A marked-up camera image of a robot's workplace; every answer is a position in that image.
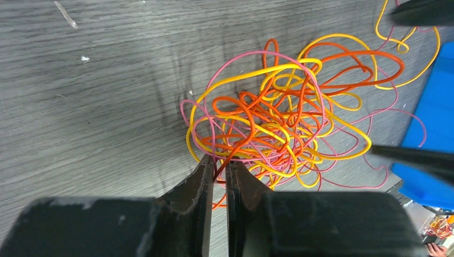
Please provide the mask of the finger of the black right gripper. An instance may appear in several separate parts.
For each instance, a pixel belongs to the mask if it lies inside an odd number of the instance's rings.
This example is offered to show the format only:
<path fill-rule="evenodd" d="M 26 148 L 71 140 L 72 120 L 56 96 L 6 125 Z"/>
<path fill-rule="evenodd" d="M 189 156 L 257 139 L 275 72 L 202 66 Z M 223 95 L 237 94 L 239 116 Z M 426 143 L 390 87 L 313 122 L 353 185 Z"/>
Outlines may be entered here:
<path fill-rule="evenodd" d="M 453 153 L 385 145 L 372 145 L 370 151 L 374 155 L 418 168 L 443 182 L 453 183 Z"/>
<path fill-rule="evenodd" d="M 411 0 L 390 13 L 397 26 L 453 26 L 453 0 Z"/>

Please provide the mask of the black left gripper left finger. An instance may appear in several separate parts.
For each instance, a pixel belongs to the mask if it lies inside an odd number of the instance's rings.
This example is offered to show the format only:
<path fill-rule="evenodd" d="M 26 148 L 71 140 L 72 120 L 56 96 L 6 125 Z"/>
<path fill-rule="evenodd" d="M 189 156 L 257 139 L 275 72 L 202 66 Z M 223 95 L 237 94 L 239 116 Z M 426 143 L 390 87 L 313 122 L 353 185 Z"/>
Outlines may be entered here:
<path fill-rule="evenodd" d="M 213 159 L 157 198 L 54 196 L 32 201 L 1 256 L 208 256 Z"/>

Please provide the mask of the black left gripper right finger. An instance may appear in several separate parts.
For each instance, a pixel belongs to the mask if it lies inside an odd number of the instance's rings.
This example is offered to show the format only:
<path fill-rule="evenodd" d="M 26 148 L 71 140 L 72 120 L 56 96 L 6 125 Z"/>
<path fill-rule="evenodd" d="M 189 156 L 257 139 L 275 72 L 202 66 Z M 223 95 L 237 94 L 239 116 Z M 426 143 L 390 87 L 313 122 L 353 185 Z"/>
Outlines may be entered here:
<path fill-rule="evenodd" d="M 276 192 L 241 162 L 225 169 L 229 256 L 426 256 L 409 216 L 381 192 Z"/>

